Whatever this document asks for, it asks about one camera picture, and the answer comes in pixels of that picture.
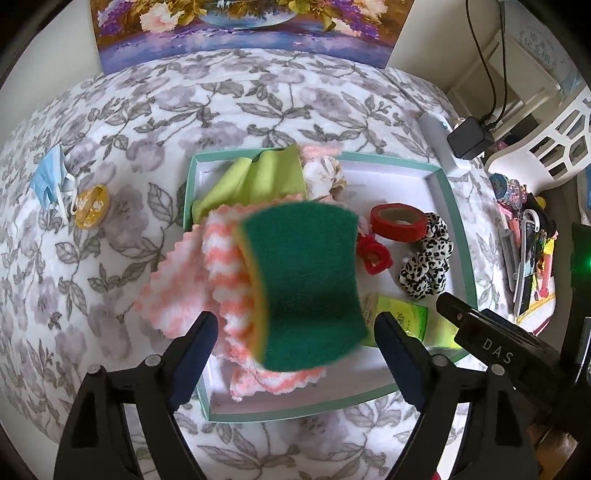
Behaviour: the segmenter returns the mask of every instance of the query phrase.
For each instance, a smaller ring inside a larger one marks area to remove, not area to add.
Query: black cable
[[[484,55],[482,54],[482,50],[480,49],[480,45],[478,43],[478,39],[476,38],[476,34],[474,33],[474,27],[472,26],[472,20],[470,19],[470,8],[468,6],[468,2],[469,2],[469,0],[466,0],[466,16],[468,18],[468,25],[470,26],[470,32],[472,32],[472,38],[474,39],[474,43],[476,44],[476,49],[478,50],[478,55],[480,55],[480,60],[482,62],[482,65],[484,66],[484,69],[486,70],[486,74],[488,75],[488,80],[491,83],[491,88],[492,88],[492,107],[491,107],[491,111],[488,112],[485,116],[483,116],[480,119],[480,124],[481,125],[484,125],[484,123],[491,118],[493,112],[495,111],[495,107],[496,107],[496,89],[495,89],[495,84],[492,81],[491,73],[488,71],[488,66],[486,65],[486,61],[484,59]]]
[[[501,109],[500,115],[497,119],[486,126],[488,130],[494,128],[503,118],[505,115],[505,110],[507,109],[507,62],[506,62],[506,51],[505,51],[505,21],[504,21],[504,6],[501,2],[497,2],[499,4],[499,16],[501,18],[501,43],[503,45],[503,81],[505,83],[505,97],[503,98],[503,108]]]

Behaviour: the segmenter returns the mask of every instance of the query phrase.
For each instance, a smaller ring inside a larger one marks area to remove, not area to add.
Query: gray leaf pattern
[[[334,75],[338,89],[327,83]],[[413,120],[421,108],[456,117],[441,91],[398,70],[241,49],[98,75],[40,108],[0,150],[2,394],[57,442],[90,364],[126,368],[155,352],[131,305],[181,239],[194,153],[337,141],[348,151],[437,164]],[[35,162],[59,141],[81,184],[109,189],[111,206],[98,229],[63,225],[28,191]],[[479,306],[506,316],[494,196],[481,166],[452,180],[452,190]],[[479,365],[471,357],[460,363]],[[175,418],[206,474],[240,480],[385,476],[400,451],[392,439],[405,443],[417,418],[399,393],[302,423],[216,424],[205,420],[197,398],[189,405]],[[465,419],[456,415],[449,441],[461,436]],[[134,428],[136,451],[148,462],[139,423]]]

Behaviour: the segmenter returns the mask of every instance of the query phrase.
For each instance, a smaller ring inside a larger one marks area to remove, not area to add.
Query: flower painting
[[[388,62],[413,0],[90,0],[105,73],[220,48]]]

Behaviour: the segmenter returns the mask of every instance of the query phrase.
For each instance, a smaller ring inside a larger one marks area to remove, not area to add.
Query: blue surgical mask
[[[72,190],[68,192],[63,191],[66,179],[73,183]],[[70,213],[74,214],[77,188],[76,179],[68,173],[64,165],[64,153],[60,144],[55,145],[37,166],[31,179],[31,188],[37,195],[42,209],[50,210],[57,206],[64,223],[68,223],[63,197],[72,197]]]

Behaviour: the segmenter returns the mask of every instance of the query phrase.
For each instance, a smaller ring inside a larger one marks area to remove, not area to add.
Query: red hair tie
[[[363,260],[363,266],[370,275],[387,270],[394,265],[390,250],[379,243],[373,235],[357,235],[355,253]]]

